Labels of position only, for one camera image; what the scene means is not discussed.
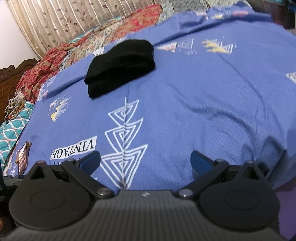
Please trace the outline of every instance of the folded black cloth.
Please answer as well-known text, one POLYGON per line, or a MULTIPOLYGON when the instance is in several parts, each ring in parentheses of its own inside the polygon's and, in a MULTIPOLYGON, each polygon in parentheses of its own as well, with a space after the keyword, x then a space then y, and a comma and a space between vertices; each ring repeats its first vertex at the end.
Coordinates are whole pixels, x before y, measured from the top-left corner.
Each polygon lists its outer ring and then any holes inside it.
POLYGON ((90 98, 109 93, 155 69, 153 46, 146 40, 127 40, 91 62, 84 82, 90 98))

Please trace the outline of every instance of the leaf pattern on curtain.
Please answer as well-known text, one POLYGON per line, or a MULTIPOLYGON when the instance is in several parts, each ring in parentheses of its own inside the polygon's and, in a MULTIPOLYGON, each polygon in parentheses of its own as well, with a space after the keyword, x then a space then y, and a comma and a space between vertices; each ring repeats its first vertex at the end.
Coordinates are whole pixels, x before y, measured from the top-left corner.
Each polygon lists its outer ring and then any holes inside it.
POLYGON ((161 0, 7 0, 26 40, 40 57, 112 18, 161 0))

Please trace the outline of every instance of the red floral fabric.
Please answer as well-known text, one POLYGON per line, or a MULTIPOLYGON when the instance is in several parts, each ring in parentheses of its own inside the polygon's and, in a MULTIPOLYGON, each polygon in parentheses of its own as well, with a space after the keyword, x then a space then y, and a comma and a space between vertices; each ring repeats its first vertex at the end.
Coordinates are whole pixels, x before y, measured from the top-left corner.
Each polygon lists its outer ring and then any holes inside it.
MULTIPOLYGON (((130 19, 115 30, 112 40, 124 37, 131 32, 139 31, 148 26, 154 25, 159 19, 162 9, 159 4, 149 6, 143 10, 138 10, 131 15, 130 19)), ((76 43, 65 43, 50 49, 45 57, 32 69, 28 70, 17 84, 16 90, 24 87, 23 93, 26 99, 32 103, 38 98, 40 87, 49 78, 55 76, 60 69, 61 62, 67 56, 68 51, 88 40, 90 32, 76 43)))

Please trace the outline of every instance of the purple fabric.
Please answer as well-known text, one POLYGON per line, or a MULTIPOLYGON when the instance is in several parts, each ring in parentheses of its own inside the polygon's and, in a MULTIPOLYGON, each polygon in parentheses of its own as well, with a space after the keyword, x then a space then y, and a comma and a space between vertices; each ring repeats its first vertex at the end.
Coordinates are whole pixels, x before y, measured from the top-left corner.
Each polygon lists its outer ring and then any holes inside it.
POLYGON ((281 203, 280 233, 290 240, 296 234, 296 177, 275 191, 281 203))

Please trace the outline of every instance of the blue bedsheet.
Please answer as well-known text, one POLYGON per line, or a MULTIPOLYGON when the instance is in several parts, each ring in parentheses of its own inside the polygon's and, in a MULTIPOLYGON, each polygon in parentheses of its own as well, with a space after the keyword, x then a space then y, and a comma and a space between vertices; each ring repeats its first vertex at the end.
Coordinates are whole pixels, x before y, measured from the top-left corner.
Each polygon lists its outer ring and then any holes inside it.
POLYGON ((273 187, 296 175, 296 38, 269 15, 239 3, 177 14, 125 39, 150 41, 156 70, 94 100, 83 81, 93 55, 47 81, 17 146, 32 142, 27 171, 98 150, 92 177, 114 191, 175 191, 196 177, 198 150, 264 162, 273 187))

